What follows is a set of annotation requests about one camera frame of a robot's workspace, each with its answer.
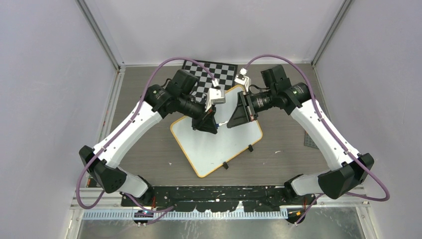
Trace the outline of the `white blue marker pen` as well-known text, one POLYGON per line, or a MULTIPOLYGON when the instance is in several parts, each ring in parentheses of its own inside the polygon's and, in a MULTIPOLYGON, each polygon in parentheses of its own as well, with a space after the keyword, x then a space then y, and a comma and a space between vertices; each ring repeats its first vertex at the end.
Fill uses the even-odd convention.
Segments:
POLYGON ((224 121, 224 122, 217 123, 215 126, 216 126, 217 128, 219 128, 219 127, 221 127, 221 126, 223 126, 223 125, 225 125, 225 124, 227 124, 227 123, 228 123, 228 121, 224 121))

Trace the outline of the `yellow framed whiteboard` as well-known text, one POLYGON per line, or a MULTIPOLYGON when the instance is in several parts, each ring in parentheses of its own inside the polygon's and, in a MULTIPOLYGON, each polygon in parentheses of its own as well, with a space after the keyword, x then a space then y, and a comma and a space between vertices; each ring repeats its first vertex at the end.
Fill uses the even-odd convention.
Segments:
POLYGON ((243 92, 235 86, 225 93, 226 103, 216 105, 215 120, 222 123, 217 134, 193 130, 192 119, 182 117, 170 126, 170 131, 183 151, 196 175, 208 176, 225 163, 249 149, 263 137, 258 121, 228 128, 228 121, 237 104, 237 93, 243 92))

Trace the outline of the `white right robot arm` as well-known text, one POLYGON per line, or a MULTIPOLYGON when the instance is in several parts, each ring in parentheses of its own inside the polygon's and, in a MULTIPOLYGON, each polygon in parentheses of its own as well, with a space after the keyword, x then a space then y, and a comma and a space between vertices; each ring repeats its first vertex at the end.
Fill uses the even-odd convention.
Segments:
POLYGON ((258 93, 250 92, 250 78, 242 68, 235 82, 243 85, 245 91, 237 94, 236 108, 227 123, 233 128, 257 120, 259 112, 270 108, 284 110, 297 121, 312 138, 323 154, 329 170, 311 175, 300 174, 284 184, 284 198, 290 204, 297 204, 304 195, 319 193, 331 199, 338 199, 361 184, 367 177, 362 165, 370 169, 374 159, 369 153, 360 154, 349 146, 343 149, 346 140, 338 133, 322 111, 319 102, 313 101, 313 93, 303 83, 291 84, 282 65, 261 71, 265 88, 258 93))

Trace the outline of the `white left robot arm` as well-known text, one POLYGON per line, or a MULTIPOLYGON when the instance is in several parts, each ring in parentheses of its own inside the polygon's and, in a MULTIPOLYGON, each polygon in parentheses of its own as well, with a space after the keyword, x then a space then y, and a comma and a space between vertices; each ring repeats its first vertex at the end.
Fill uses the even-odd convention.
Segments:
POLYGON ((191 91, 198 77, 178 70, 165 86, 152 85, 142 95, 133 111, 114 131, 94 147, 83 146, 79 155, 88 164, 88 173, 106 193, 130 194, 135 202, 147 206, 152 202, 151 185, 119 167, 126 153, 155 124, 174 112, 192 119, 193 130, 217 134, 215 107, 198 103, 191 91))

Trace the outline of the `black white chessboard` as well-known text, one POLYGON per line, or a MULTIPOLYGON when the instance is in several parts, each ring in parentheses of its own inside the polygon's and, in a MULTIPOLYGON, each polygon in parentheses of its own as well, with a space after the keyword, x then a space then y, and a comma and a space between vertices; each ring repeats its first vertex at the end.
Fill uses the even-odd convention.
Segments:
MULTIPOLYGON (((238 69, 237 65, 202 60, 196 61, 201 63, 214 75, 222 90, 227 91, 234 86, 234 78, 238 69)), ((206 101, 207 92, 213 86, 212 78, 202 67, 190 61, 185 60, 182 69, 195 75, 199 79, 193 87, 191 96, 197 102, 204 103, 206 101)))

